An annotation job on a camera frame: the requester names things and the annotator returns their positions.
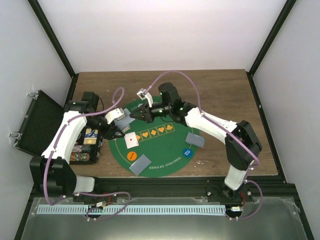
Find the blue patterned card deck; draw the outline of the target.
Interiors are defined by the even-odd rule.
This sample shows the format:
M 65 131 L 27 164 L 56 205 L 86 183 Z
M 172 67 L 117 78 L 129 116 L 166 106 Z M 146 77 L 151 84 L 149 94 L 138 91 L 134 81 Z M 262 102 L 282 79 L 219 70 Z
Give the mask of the blue patterned card deck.
M 130 124 L 135 121 L 135 119 L 130 117 L 131 112 L 127 108 L 123 111 L 124 116 L 120 119 L 115 119 L 114 123 L 123 133 L 125 133 L 130 129 Z

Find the ace of diamonds card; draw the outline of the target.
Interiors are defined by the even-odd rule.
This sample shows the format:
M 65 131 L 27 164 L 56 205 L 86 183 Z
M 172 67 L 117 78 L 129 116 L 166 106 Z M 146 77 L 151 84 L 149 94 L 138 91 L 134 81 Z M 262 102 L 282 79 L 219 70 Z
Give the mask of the ace of diamonds card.
M 125 134 L 124 141 L 127 149 L 131 149 L 139 146 L 139 142 L 135 132 L 130 132 Z

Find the orange big blind button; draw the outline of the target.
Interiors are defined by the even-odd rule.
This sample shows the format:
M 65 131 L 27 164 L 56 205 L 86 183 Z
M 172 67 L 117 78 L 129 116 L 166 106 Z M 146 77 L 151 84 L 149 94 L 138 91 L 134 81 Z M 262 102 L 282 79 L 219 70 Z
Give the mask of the orange big blind button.
M 127 159 L 131 162 L 135 161 L 136 159 L 138 158 L 138 155 L 135 151 L 130 151 L 128 154 L 127 154 Z

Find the dealt cards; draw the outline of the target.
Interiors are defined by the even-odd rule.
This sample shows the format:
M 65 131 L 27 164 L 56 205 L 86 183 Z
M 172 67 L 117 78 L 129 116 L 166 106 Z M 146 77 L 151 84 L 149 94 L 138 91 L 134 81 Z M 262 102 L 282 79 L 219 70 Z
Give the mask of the dealt cards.
M 151 163 L 151 160 L 143 154 L 129 167 L 129 170 L 139 176 Z
M 185 138 L 185 142 L 190 145 L 197 146 L 199 148 L 204 148 L 205 138 L 200 135 L 189 132 Z

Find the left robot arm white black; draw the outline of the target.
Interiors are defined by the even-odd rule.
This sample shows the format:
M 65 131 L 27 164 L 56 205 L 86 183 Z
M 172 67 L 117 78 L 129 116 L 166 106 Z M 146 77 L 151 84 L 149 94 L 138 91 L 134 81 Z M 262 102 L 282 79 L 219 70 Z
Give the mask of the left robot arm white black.
M 102 189 L 95 185 L 95 178 L 76 175 L 70 167 L 72 150 L 83 129 L 97 130 L 107 140 L 124 137 L 114 120 L 123 117 L 123 110 L 117 107 L 122 100 L 112 100 L 112 105 L 97 111 L 99 96 L 85 92 L 80 101 L 70 100 L 64 106 L 62 122 L 46 150 L 30 161 L 34 186 L 41 192 L 49 205 L 54 203 L 49 195 L 64 198 L 72 194 L 84 194 L 91 202 L 97 202 Z

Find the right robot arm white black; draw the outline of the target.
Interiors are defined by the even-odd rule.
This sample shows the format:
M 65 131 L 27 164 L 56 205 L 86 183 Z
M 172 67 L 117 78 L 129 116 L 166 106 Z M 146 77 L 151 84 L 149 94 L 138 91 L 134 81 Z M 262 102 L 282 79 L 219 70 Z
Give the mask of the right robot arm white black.
M 224 120 L 201 110 L 199 106 L 182 100 L 170 82 L 161 84 L 158 91 L 161 101 L 154 102 L 146 89 L 140 89 L 136 94 L 144 103 L 130 117 L 152 123 L 155 118 L 169 116 L 177 124 L 197 129 L 221 141 L 230 164 L 222 195 L 229 202 L 236 200 L 248 172 L 259 164 L 258 156 L 263 149 L 251 124 L 245 120 Z

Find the black poker chip case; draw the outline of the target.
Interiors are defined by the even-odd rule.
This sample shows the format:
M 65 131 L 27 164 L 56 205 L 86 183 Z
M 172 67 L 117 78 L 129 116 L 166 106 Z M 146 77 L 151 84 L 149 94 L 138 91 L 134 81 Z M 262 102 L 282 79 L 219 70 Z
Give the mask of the black poker chip case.
M 100 131 L 85 127 L 78 135 L 72 148 L 70 165 L 93 165 L 100 158 L 104 140 Z

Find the round green poker mat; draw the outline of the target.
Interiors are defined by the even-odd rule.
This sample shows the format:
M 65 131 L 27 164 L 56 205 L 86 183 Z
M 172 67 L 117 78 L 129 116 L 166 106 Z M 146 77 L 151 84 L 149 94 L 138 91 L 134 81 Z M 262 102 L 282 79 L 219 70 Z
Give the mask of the round green poker mat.
M 135 119 L 127 132 L 136 133 L 139 146 L 127 149 L 124 138 L 110 140 L 108 144 L 114 159 L 131 174 L 133 173 L 129 167 L 141 155 L 151 160 L 151 164 L 139 177 L 158 178 L 174 174 L 184 168 L 198 150 L 197 146 L 186 143 L 185 139 L 188 133 L 199 135 L 200 131 L 175 123 L 169 116 L 157 117 L 152 123 Z M 192 149 L 192 157 L 183 156 L 185 148 Z M 127 154 L 131 151 L 138 155 L 135 161 L 127 159 Z

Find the light blue slotted strip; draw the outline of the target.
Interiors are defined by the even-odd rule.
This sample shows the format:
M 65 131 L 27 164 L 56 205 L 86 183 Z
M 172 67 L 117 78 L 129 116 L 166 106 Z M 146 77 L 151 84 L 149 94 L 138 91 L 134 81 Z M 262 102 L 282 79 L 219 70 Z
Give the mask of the light blue slotted strip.
M 122 209 L 121 205 L 109 205 L 102 209 L 89 211 L 89 205 L 55 205 L 40 204 L 36 208 L 38 215 L 203 215 L 224 216 L 224 205 L 128 205 Z

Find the black mounting rail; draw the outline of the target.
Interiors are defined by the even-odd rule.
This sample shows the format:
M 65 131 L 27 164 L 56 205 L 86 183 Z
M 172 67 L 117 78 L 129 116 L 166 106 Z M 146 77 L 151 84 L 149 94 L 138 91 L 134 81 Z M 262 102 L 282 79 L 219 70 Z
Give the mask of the black mounting rail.
M 263 197 L 299 198 L 296 186 L 287 183 L 280 176 L 249 176 L 248 180 L 256 182 Z M 209 202 L 236 203 L 246 196 L 246 200 L 260 196 L 253 183 L 243 184 L 240 190 L 231 193 L 224 186 L 224 177 L 125 177 L 95 178 L 93 194 L 128 192 L 132 198 L 208 198 Z

